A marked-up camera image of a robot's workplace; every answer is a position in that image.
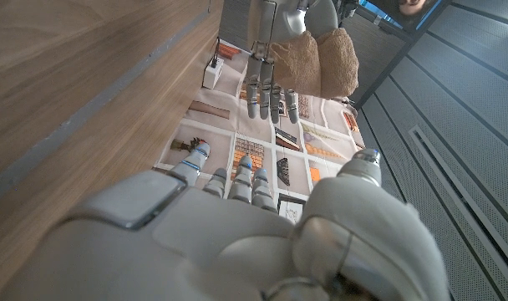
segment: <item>wooden panel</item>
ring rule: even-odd
[[[130,2],[133,3],[132,12],[122,16],[119,15],[126,9],[104,13],[107,9],[103,4],[91,4],[89,9],[77,15],[65,12],[72,12],[72,5],[53,5],[54,8],[46,10],[48,14],[39,15],[57,20],[55,13],[59,13],[63,19],[79,20],[74,21],[78,26],[66,30],[61,28],[54,38],[43,42],[37,38],[37,46],[30,47],[29,51],[22,50],[24,54],[22,51],[11,54],[8,49],[12,45],[2,39],[0,53],[8,51],[9,54],[0,54],[0,171],[206,10],[208,4],[200,0]],[[27,2],[10,3],[8,6],[17,6],[14,11],[9,11],[13,15],[6,13],[3,16],[13,16],[9,18],[13,21],[23,18],[22,28],[38,27],[48,31],[48,28],[55,27],[54,21],[48,26],[28,24],[28,18],[20,16],[17,10],[25,9]],[[93,12],[104,14],[110,20],[87,19]],[[22,32],[20,39],[29,39],[31,43],[36,38],[32,33]]]
[[[0,200],[0,288],[82,196],[159,159],[201,87],[221,9],[212,1],[207,19]]]
[[[386,33],[358,14],[354,14],[352,18],[345,18],[343,27],[353,40],[354,50],[360,63],[359,86],[349,98],[359,101],[404,46],[404,41],[393,34]]]

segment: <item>metal wall panel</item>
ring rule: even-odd
[[[445,203],[448,210],[452,214],[453,218],[460,226],[461,231],[468,239],[472,248],[474,248],[475,252],[477,253],[478,257],[483,263],[485,269],[494,279],[495,283],[497,283],[497,286],[500,288],[501,292],[505,296],[508,296],[508,281],[506,280],[501,270],[498,268],[496,262],[494,261],[494,258],[486,250],[487,247],[490,247],[490,243],[482,242],[479,239],[479,237],[475,233],[475,229],[473,229],[470,226],[470,224],[465,219],[464,214],[455,205],[454,200],[450,197],[449,193],[444,189],[442,184],[439,182],[438,177],[435,175],[434,171],[429,167],[428,163],[426,162],[426,159],[420,154],[418,154],[420,153],[420,151],[415,145],[415,143],[411,140],[408,131],[412,129],[415,125],[418,125],[422,129],[422,131],[426,134],[427,138],[432,142],[434,148],[438,151],[441,151],[440,154],[442,154],[442,158],[444,159],[448,159],[448,157],[452,158],[452,155],[448,155],[449,152],[445,149],[445,146],[441,143],[441,141],[434,134],[434,132],[428,127],[428,125],[424,122],[424,120],[419,117],[415,109],[405,99],[404,95],[400,92],[397,86],[395,86],[394,82],[392,82],[391,79],[387,79],[378,88],[377,92],[380,101],[383,103],[384,107],[386,108],[390,116],[392,116],[392,118],[394,119],[394,123],[397,125],[399,131],[408,141],[408,144],[412,148],[412,152],[416,155],[416,157],[419,160],[419,164],[424,168],[425,172],[432,181],[434,188],[441,195],[442,201]],[[472,286],[466,287],[465,289],[475,289],[477,286],[480,285],[481,284],[474,283],[472,284]]]
[[[379,150],[377,141],[375,141],[373,137],[373,132],[369,127],[368,123],[365,121],[363,117],[363,112],[358,113],[358,118],[356,119],[358,123],[358,127],[360,128],[360,134],[362,134],[363,142],[367,148],[374,148]],[[380,170],[382,172],[382,188],[387,191],[390,195],[395,196],[400,201],[404,201],[401,196],[399,189],[397,188],[397,184],[395,184],[394,178],[391,176],[391,172],[389,172],[388,165],[386,163],[386,156],[384,153],[379,150],[382,158],[380,159]]]
[[[508,300],[508,0],[454,0],[375,95],[370,130],[454,298]]]
[[[392,75],[508,212],[508,147],[408,59]]]
[[[429,31],[508,75],[507,24],[448,7]]]
[[[508,81],[428,34],[409,56],[508,139]]]
[[[417,121],[415,113],[412,113],[411,107],[409,108],[408,104],[404,103],[404,97],[397,93],[396,89],[383,89],[386,86],[386,81],[378,89],[378,97],[381,100],[391,99],[393,101],[393,103],[386,104],[386,106],[391,108],[389,110],[399,111],[395,116],[396,120],[394,120],[398,127],[401,125],[401,119],[414,126]],[[369,118],[378,141],[384,149],[384,154],[390,161],[395,177],[407,197],[407,201],[418,209],[422,221],[436,238],[439,249],[444,256],[450,289],[454,297],[457,300],[499,300],[479,264],[465,245],[460,233],[441,206],[440,200],[435,196],[427,179],[421,173],[395,128],[389,122],[388,116],[384,113],[380,103],[376,99],[370,99],[364,105],[363,111]],[[420,156],[417,147],[412,146],[409,142],[407,143],[411,149],[415,148],[412,152],[415,153],[416,157]]]
[[[508,19],[508,0],[454,0],[453,3]]]
[[[358,102],[404,46],[404,41],[357,13],[352,18],[345,18],[343,27],[353,40],[354,51],[360,63],[360,85],[349,96]]]

